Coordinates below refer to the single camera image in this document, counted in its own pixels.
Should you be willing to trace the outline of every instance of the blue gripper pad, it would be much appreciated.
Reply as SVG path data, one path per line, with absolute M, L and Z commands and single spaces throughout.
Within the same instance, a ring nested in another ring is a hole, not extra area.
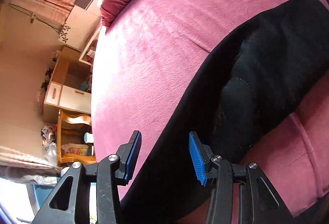
M 195 143 L 192 132 L 189 133 L 189 151 L 192 158 L 196 177 L 198 180 L 200 180 L 201 184 L 205 186 L 207 182 L 205 163 Z
M 118 185 L 125 186 L 133 178 L 141 145 L 142 134 L 135 130 L 129 142 L 118 148 L 116 154 L 120 157 L 120 166 L 115 173 Z

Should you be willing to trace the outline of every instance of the silver bolt head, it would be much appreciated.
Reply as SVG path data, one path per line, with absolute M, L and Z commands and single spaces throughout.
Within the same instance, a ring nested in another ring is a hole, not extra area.
M 116 161 L 116 160 L 118 160 L 118 156 L 116 154 L 111 154 L 111 155 L 109 155 L 109 160 L 112 162 Z
M 249 167 L 251 169 L 256 169 L 258 167 L 258 165 L 256 163 L 252 162 L 252 163 L 249 164 Z
M 74 162 L 73 164 L 72 164 L 72 167 L 73 168 L 79 168 L 81 166 L 81 163 L 80 162 Z
M 215 162 L 220 162 L 221 160 L 223 160 L 223 158 L 220 156 L 220 155 L 217 155 L 215 154 L 213 157 L 212 157 L 213 161 Z

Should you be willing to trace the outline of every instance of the black fabric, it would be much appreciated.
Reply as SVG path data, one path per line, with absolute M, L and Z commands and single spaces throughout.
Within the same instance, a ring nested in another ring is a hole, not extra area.
M 209 198 L 190 130 L 238 163 L 328 68 L 329 11 L 319 0 L 290 0 L 238 26 L 206 58 L 121 201 L 127 223 L 172 223 Z
M 329 193 L 319 198 L 314 205 L 295 217 L 297 224 L 327 224 L 329 220 Z

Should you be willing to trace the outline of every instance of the white wall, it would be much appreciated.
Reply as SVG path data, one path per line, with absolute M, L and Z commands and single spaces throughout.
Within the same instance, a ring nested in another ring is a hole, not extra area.
M 30 16 L 9 5 L 3 5 L 0 18 L 4 24 L 2 46 L 6 49 L 42 60 L 49 58 L 52 51 L 63 46 L 54 29 L 37 20 L 31 24 Z
M 0 145 L 43 158 L 36 96 L 58 33 L 3 5 L 0 11 Z

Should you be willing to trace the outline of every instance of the cable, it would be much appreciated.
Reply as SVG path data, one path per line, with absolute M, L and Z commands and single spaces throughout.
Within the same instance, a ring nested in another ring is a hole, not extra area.
M 9 4 L 9 6 L 10 6 L 11 8 L 13 8 L 14 10 L 19 11 L 19 12 L 21 12 L 21 13 L 27 15 L 27 16 L 30 16 L 30 17 L 33 16 L 33 12 L 31 12 L 31 11 L 29 11 L 29 10 L 27 10 L 27 9 L 24 9 L 24 8 L 22 8 L 22 7 L 20 7 L 20 6 L 17 6 L 17 5 L 14 5 L 14 4 Z M 20 9 L 25 10 L 25 11 L 28 11 L 30 14 L 25 13 L 24 11 L 21 11 L 21 10 L 15 8 L 15 7 L 18 7 L 18 8 L 20 8 Z M 61 31 L 61 29 L 57 29 L 55 26 L 51 26 L 50 24 L 44 22 L 43 20 L 39 19 L 38 17 L 36 17 L 36 20 L 37 20 L 37 21 L 40 21 L 40 22 L 42 22 L 42 23 L 44 23 L 44 24 L 46 24 L 46 25 L 48 25 L 49 27 L 51 27 L 51 28 L 52 28 L 56 33 L 58 33 L 58 34 L 59 34 L 60 31 Z

